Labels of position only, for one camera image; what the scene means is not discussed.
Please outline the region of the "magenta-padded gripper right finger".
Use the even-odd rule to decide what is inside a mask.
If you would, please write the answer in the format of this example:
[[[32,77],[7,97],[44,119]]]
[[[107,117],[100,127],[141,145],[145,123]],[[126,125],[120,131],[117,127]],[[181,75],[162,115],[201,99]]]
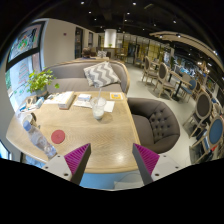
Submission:
[[[144,185],[181,169],[166,153],[157,154],[136,143],[133,144],[132,153]]]

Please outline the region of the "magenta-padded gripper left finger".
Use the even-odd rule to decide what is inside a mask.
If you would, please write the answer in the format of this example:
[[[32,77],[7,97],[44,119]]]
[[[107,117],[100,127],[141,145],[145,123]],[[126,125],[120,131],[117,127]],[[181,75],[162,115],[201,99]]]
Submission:
[[[66,155],[57,154],[42,169],[79,185],[89,157],[91,144],[85,144]]]

